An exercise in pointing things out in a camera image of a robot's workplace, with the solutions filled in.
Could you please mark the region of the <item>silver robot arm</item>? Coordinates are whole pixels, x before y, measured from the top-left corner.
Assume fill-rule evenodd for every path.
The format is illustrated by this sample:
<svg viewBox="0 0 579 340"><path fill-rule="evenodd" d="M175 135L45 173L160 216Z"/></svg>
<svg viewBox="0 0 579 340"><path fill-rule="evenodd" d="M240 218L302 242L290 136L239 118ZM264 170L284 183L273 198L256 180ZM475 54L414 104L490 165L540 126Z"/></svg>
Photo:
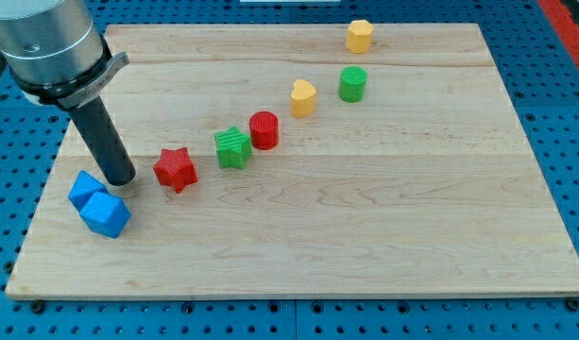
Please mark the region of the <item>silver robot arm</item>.
<svg viewBox="0 0 579 340"><path fill-rule="evenodd" d="M27 97L65 111L95 100L129 65L83 0L0 0L0 53Z"/></svg>

